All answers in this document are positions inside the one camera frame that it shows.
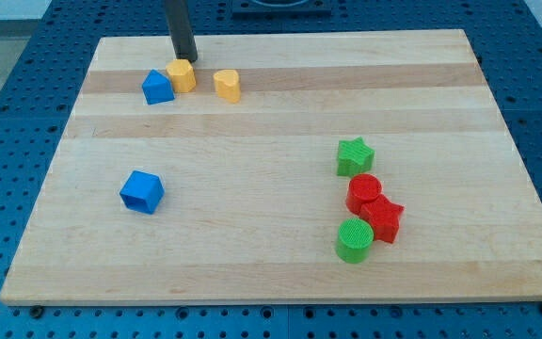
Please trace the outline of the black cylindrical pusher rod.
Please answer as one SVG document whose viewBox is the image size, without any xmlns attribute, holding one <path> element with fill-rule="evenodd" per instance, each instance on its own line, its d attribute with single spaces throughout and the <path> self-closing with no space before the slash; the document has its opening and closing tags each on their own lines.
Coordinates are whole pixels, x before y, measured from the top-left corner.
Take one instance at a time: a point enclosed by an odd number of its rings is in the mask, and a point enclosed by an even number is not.
<svg viewBox="0 0 542 339">
<path fill-rule="evenodd" d="M 175 57 L 196 62 L 199 58 L 186 0 L 163 0 L 163 10 Z"/>
</svg>

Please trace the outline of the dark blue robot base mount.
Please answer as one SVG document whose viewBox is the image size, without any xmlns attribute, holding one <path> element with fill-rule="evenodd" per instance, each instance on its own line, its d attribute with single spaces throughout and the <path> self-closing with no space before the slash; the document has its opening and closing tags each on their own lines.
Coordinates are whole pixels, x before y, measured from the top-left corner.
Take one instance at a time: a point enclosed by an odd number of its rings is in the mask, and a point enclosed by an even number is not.
<svg viewBox="0 0 542 339">
<path fill-rule="evenodd" d="M 329 15 L 332 0 L 231 0 L 232 18 L 255 15 Z"/>
</svg>

